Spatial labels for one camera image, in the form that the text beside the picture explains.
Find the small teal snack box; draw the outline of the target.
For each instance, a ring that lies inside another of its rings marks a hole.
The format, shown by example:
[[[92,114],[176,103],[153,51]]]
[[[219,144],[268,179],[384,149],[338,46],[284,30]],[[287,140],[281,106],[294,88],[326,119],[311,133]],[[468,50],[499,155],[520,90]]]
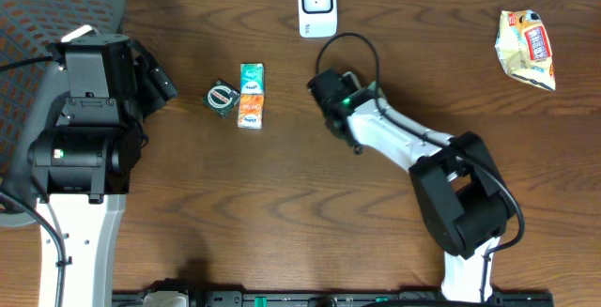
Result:
[[[240,92],[249,95],[264,94],[264,65],[262,63],[240,65]]]

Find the small orange snack box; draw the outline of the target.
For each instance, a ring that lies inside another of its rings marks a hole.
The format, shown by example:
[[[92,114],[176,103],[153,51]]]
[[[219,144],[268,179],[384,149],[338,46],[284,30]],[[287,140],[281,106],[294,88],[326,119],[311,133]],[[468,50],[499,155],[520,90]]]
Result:
[[[260,130],[263,124],[264,96],[242,94],[239,101],[238,127]]]

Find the dark green balm box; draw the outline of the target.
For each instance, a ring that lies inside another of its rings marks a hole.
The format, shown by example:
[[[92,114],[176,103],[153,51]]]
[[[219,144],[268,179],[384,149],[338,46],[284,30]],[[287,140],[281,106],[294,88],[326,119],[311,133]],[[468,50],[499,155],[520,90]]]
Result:
[[[226,118],[240,99],[240,92],[222,79],[216,79],[209,91],[202,97],[203,103],[217,115]]]

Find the yellow snack chip bag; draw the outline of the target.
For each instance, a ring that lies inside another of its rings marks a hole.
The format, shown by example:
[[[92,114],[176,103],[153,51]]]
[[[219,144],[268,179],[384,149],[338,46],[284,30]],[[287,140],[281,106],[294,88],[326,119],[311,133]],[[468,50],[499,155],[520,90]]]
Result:
[[[495,50],[507,76],[523,84],[555,91],[552,48],[538,13],[530,9],[503,10]]]

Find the teal snack pack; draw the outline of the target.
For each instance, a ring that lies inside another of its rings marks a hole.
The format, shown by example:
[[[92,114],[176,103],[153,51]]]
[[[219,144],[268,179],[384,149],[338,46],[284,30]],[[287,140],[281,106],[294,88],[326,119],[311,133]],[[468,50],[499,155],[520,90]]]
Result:
[[[372,81],[370,84],[365,84],[359,77],[357,74],[355,74],[353,71],[347,71],[343,74],[343,77],[347,80],[350,81],[350,83],[352,84],[353,88],[355,90],[359,90],[362,88],[367,88],[371,91],[377,92],[378,96],[380,98],[386,99],[386,96],[384,95],[384,92],[382,91],[380,86],[376,86],[376,81]]]

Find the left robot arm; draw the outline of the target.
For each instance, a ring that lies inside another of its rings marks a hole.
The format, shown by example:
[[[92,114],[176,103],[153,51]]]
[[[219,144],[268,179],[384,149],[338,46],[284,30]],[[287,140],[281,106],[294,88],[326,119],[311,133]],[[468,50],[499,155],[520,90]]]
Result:
[[[36,212],[48,224],[39,305],[108,306],[131,171],[144,120],[177,96],[137,40],[82,25],[48,47],[57,63],[26,145]]]

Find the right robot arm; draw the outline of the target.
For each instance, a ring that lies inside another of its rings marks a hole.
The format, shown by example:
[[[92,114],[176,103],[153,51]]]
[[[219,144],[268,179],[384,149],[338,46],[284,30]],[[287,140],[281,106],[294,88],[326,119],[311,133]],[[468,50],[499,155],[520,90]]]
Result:
[[[442,296],[487,303],[494,253],[512,218],[521,219],[484,141],[431,130],[397,112],[378,83],[352,72],[318,73],[307,88],[331,133],[355,153],[370,147],[409,175],[426,230],[444,251]]]

